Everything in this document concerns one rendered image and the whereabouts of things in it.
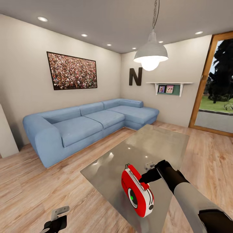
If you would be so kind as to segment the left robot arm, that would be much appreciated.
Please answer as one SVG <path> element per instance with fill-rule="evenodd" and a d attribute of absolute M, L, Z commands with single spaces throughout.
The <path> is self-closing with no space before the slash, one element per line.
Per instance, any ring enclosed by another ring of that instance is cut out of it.
<path fill-rule="evenodd" d="M 44 229 L 39 233 L 58 233 L 60 230 L 67 227 L 67 216 L 58 217 L 58 215 L 69 211 L 70 207 L 64 206 L 52 210 L 51 221 L 44 224 Z"/>

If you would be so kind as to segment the radio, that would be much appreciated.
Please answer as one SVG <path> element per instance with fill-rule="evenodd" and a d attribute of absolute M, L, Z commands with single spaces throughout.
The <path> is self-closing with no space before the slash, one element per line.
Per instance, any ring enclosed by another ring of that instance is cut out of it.
<path fill-rule="evenodd" d="M 145 217 L 153 210 L 154 196 L 149 185 L 140 183 L 141 175 L 132 165 L 127 165 L 122 173 L 123 189 L 140 217 Z"/>

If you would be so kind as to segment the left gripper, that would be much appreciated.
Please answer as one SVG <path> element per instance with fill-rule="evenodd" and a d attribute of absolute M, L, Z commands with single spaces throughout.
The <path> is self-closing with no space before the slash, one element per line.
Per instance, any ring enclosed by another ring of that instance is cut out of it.
<path fill-rule="evenodd" d="M 44 224 L 44 227 L 48 227 L 52 224 L 55 224 L 58 228 L 58 231 L 59 232 L 60 230 L 64 229 L 67 227 L 67 216 L 61 216 L 59 217 L 58 219 L 54 220 L 54 221 L 48 221 Z"/>

